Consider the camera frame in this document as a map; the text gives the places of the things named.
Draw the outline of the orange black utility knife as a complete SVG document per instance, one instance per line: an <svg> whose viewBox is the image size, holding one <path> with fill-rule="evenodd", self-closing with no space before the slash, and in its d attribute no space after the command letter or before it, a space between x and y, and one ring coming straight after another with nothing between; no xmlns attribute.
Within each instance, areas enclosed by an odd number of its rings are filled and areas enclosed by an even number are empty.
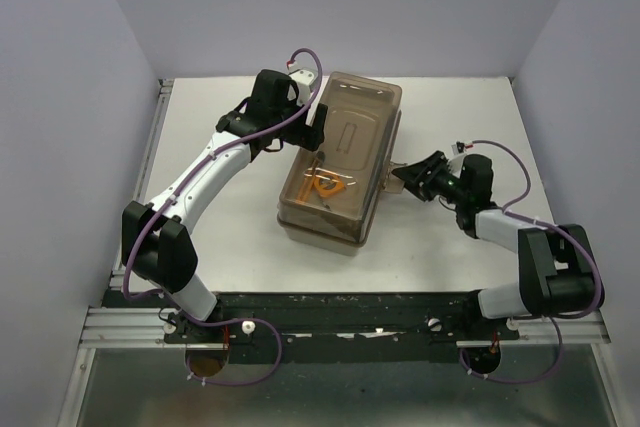
<svg viewBox="0 0 640 427"><path fill-rule="evenodd" d="M318 151L315 154L309 168L305 171L304 180L302 182L302 185L296 197L296 200L298 202L306 203L308 201L311 190L313 188L316 172L318 168L322 166L324 161L325 161L325 153L323 151Z"/></svg>

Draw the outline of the orange tape measure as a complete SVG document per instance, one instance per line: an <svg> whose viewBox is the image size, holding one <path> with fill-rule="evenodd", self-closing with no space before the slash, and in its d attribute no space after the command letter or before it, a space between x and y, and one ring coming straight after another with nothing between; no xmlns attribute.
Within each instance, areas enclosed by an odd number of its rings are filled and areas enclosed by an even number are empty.
<svg viewBox="0 0 640 427"><path fill-rule="evenodd" d="M313 181L314 189L321 199L328 199L346 189L341 178L332 173L317 175Z"/></svg>

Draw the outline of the beige tool box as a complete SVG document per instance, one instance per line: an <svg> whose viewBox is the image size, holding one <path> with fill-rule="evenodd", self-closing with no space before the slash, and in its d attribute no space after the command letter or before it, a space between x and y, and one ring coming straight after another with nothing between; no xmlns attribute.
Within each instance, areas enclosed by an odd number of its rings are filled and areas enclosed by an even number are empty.
<svg viewBox="0 0 640 427"><path fill-rule="evenodd" d="M401 87L393 83L341 72L329 76L319 101L328 106L325 141L314 152L298 151L279 196L277 221L290 239L346 256L365 245L389 175L401 98ZM337 175L346 189L321 199L313 185L308 201L298 202L318 151L325 161L316 176Z"/></svg>

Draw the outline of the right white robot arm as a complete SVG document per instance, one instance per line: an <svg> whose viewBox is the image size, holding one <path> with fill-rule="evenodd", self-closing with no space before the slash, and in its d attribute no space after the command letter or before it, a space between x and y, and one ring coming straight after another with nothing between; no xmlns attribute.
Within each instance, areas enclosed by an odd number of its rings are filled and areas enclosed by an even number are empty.
<svg viewBox="0 0 640 427"><path fill-rule="evenodd" d="M443 198L454 207L456 224L471 238L517 256L518 280L469 295L460 326L480 339L510 317L581 318L599 309L604 287L579 225L557 226L519 216L492 199L493 164L479 154L463 154L459 172L443 152L392 170L404 189L423 202Z"/></svg>

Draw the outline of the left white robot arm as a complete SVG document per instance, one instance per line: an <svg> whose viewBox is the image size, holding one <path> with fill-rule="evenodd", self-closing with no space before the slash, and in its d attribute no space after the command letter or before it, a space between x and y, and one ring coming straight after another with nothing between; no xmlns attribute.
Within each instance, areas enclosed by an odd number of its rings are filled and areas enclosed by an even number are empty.
<svg viewBox="0 0 640 427"><path fill-rule="evenodd" d="M264 69L251 94L223 115L196 160L151 201L130 202L122 214L121 262L126 278L150 282L188 317L187 329L201 342L214 340L222 327L214 311L218 299L199 278L191 234L222 188L271 145L291 144L308 151L324 140L327 110L308 123L307 112L319 92L320 70L294 65L287 72Z"/></svg>

